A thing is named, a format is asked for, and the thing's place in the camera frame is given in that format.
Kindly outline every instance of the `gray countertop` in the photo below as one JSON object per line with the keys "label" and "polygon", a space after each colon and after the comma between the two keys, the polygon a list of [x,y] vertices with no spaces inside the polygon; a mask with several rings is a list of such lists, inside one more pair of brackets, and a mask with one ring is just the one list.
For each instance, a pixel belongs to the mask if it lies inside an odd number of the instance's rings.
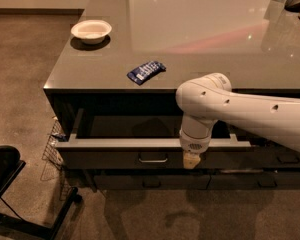
{"label": "gray countertop", "polygon": [[[284,2],[90,0],[80,21],[109,22],[109,38],[86,46],[70,36],[44,88],[170,92],[220,72],[233,88],[300,89],[300,20]],[[166,72],[142,86],[128,79],[150,60],[162,62]]]}

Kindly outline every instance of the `white bowl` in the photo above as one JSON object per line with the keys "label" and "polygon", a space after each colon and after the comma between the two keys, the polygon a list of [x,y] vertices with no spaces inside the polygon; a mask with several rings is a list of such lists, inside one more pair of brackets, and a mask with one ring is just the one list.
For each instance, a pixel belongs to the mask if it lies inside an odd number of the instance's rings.
{"label": "white bowl", "polygon": [[85,20],[71,28],[71,34],[85,44],[101,43],[112,30],[111,25],[103,20]]}

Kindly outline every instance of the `cable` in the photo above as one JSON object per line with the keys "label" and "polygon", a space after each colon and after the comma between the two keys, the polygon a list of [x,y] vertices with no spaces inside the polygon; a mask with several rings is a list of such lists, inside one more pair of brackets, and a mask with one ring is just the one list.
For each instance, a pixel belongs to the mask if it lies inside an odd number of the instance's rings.
{"label": "cable", "polygon": [[15,210],[12,209],[12,207],[6,202],[3,200],[2,197],[0,197],[1,201],[6,205],[8,206],[8,208],[19,218],[21,219],[22,221],[26,221],[25,219],[23,219]]}

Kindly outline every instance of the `open drawer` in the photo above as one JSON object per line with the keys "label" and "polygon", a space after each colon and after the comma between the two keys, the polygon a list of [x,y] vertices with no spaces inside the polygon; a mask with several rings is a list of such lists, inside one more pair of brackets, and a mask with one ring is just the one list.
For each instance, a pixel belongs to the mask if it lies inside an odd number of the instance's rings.
{"label": "open drawer", "polygon": [[[69,169],[182,169],[181,120],[181,116],[95,116],[79,109],[69,141],[56,148]],[[227,129],[214,129],[218,138],[211,140],[211,147],[250,146],[228,132],[220,134]]]}

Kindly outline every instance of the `desk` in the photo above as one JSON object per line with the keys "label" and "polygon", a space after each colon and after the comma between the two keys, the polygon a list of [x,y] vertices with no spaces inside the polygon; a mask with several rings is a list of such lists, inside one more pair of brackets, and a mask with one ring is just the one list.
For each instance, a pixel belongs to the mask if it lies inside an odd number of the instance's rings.
{"label": "desk", "polygon": [[[80,140],[71,133],[89,128],[89,119],[84,127],[80,127],[79,119],[91,115],[181,118],[176,89],[184,81],[208,73],[227,75],[236,92],[300,97],[300,20],[298,14],[283,9],[284,2],[90,0],[80,21],[105,20],[112,25],[112,32],[94,47],[71,36],[44,86],[69,138],[69,143],[59,144],[68,165],[73,169],[96,169],[96,155],[110,151],[110,160],[122,154],[129,160],[127,153],[131,152],[139,154],[140,160],[143,144],[129,150],[122,146],[124,150],[119,153],[112,144],[94,150],[89,136]],[[127,78],[130,70],[150,60],[160,61],[167,71],[142,86]],[[180,153],[180,147],[173,144],[170,151]],[[77,159],[70,161],[68,158],[75,153]],[[156,160],[164,161],[165,156],[159,155]],[[136,169],[136,158],[131,159],[132,165],[127,167]]]}

